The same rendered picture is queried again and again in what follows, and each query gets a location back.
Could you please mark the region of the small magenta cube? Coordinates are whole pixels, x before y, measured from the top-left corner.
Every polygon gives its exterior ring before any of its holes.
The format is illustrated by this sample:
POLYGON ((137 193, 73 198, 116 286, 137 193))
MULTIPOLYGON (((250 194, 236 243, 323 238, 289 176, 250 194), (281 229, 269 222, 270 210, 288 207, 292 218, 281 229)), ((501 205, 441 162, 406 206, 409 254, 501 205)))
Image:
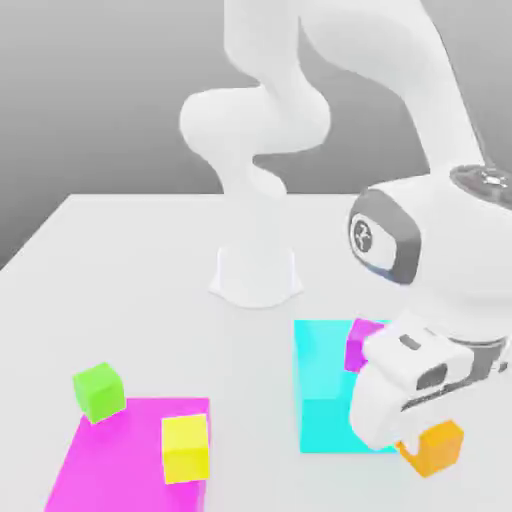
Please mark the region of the small magenta cube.
POLYGON ((363 354, 365 340, 381 330, 386 322, 375 322, 364 318, 356 318, 349 330, 346 346, 344 369, 352 373, 359 373, 367 360, 363 354))

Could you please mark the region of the large magenta box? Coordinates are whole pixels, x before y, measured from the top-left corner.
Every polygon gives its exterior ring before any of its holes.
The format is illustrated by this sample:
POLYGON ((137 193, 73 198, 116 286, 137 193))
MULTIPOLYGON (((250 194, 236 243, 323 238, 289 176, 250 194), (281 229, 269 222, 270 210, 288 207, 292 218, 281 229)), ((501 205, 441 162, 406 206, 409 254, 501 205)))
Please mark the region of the large magenta box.
POLYGON ((98 424, 82 417, 44 512, 205 512, 204 482, 164 482, 161 420, 209 412, 205 397, 129 398, 98 424))

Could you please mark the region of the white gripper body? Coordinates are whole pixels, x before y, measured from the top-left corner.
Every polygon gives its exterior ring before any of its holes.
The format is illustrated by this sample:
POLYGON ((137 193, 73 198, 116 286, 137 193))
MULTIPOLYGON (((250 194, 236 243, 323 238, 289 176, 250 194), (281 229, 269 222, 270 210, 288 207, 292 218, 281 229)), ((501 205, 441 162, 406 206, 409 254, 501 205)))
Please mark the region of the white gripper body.
POLYGON ((410 446, 449 419, 445 388, 461 381, 447 364, 366 364, 354 375, 349 421, 372 450, 410 446))

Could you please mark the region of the small orange cube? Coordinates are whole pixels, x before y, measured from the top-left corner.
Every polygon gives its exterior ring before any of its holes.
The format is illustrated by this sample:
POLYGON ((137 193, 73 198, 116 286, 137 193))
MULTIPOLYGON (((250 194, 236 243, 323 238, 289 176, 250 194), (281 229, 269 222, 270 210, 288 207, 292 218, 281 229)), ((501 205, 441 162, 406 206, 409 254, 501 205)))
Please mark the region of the small orange cube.
POLYGON ((397 442, 395 448, 420 476, 428 478, 458 461, 463 440, 464 431, 453 420, 448 420, 417 437, 415 454, 402 441, 397 442))

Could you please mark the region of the small yellow cube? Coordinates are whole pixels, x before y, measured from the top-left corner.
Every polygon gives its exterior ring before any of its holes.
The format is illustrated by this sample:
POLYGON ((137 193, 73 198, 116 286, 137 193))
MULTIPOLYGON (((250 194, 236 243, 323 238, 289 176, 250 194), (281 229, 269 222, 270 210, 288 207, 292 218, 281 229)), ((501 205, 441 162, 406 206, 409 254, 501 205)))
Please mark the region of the small yellow cube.
POLYGON ((210 476, 209 423, 205 413, 161 420, 161 458, 166 485, 210 476))

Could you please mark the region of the small green cube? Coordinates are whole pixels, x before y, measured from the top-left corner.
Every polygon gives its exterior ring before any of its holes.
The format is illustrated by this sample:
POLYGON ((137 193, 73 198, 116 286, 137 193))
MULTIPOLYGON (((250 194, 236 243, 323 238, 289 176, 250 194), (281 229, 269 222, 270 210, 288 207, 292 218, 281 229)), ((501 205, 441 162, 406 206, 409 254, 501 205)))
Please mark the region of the small green cube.
POLYGON ((126 408, 122 380, 106 362, 72 377, 76 400, 91 424, 97 424, 126 408))

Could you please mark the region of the large cyan box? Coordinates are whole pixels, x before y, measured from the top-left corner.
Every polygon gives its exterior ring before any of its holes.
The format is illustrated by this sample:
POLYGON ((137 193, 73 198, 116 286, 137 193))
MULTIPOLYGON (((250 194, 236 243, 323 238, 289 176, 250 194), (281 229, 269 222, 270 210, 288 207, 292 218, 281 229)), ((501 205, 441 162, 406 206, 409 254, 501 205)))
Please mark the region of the large cyan box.
POLYGON ((294 322, 293 387, 302 453, 371 452, 349 422, 357 373, 346 371, 344 360, 346 339, 354 320, 294 322))

